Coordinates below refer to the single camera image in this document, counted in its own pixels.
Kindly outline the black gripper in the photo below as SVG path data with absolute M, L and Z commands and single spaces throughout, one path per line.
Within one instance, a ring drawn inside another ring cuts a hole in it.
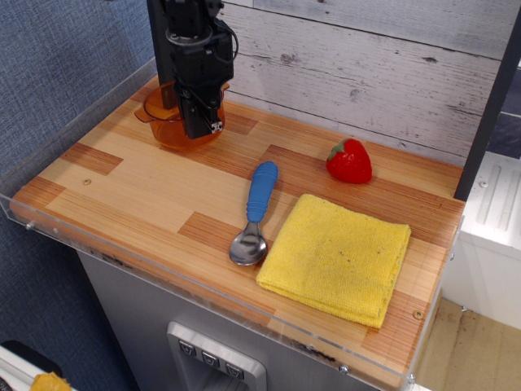
M 169 34 L 171 58 L 182 123 L 188 138 L 221 132 L 225 112 L 221 88 L 234 75 L 234 34 L 205 32 L 201 36 Z

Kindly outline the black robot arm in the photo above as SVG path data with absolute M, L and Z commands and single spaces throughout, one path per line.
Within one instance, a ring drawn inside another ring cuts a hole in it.
M 222 1 L 166 1 L 166 39 L 185 133 L 190 139 L 215 134 L 222 88 L 234 77 L 239 41 L 217 14 Z

